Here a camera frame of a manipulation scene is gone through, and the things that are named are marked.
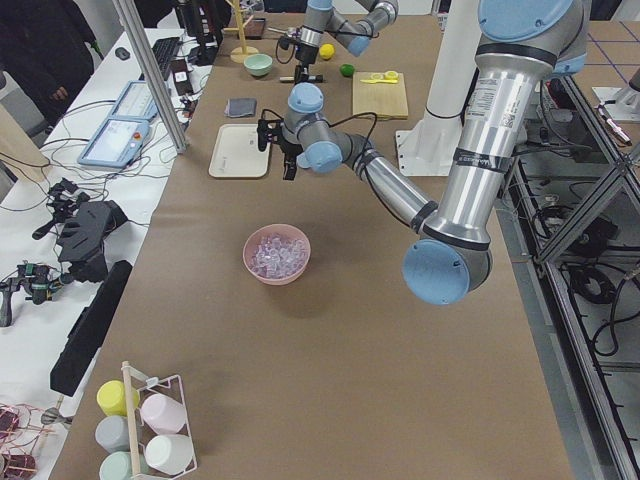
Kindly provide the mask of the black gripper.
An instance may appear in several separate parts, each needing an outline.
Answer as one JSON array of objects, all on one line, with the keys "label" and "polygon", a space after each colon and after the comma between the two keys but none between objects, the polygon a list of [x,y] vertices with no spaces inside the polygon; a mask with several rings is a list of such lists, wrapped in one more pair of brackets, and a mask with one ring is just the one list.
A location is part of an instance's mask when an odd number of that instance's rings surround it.
[{"label": "black gripper", "polygon": [[309,45],[298,42],[295,45],[295,58],[298,65],[295,67],[294,83],[300,84],[309,81],[309,66],[316,63],[319,53],[317,45]]},{"label": "black gripper", "polygon": [[283,179],[294,181],[297,174],[297,157],[303,152],[303,147],[289,141],[283,132],[278,134],[278,145],[284,155]]}]

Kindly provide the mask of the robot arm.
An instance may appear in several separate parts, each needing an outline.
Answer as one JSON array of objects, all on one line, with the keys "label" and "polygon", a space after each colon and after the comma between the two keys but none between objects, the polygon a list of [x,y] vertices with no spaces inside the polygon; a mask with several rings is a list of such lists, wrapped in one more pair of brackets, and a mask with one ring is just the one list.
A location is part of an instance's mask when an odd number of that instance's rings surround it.
[{"label": "robot arm", "polygon": [[324,34],[333,37],[351,55],[358,57],[382,29],[396,21],[399,14],[398,2],[394,0],[359,1],[359,4],[367,10],[367,15],[351,22],[333,6],[331,0],[307,2],[302,26],[293,37],[288,37],[296,47],[295,84],[318,83],[318,80],[312,80],[309,68],[316,62]]},{"label": "robot arm", "polygon": [[440,201],[421,192],[367,137],[334,129],[323,114],[323,93],[311,83],[295,84],[282,119],[260,122],[259,143],[280,147],[287,179],[301,167],[317,173],[350,167],[418,235],[402,267],[409,289],[430,304],[455,303],[490,274],[487,222],[526,108],[538,84],[583,67],[590,8],[587,1],[480,3],[478,78]]}]

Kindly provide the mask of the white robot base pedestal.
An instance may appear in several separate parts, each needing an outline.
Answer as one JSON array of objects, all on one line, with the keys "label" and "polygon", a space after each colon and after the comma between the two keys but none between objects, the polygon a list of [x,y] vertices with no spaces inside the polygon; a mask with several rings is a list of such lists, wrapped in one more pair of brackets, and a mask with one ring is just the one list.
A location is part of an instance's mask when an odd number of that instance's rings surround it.
[{"label": "white robot base pedestal", "polygon": [[406,176],[449,173],[476,71],[478,5],[477,0],[451,3],[424,116],[413,129],[396,132],[399,168]]}]

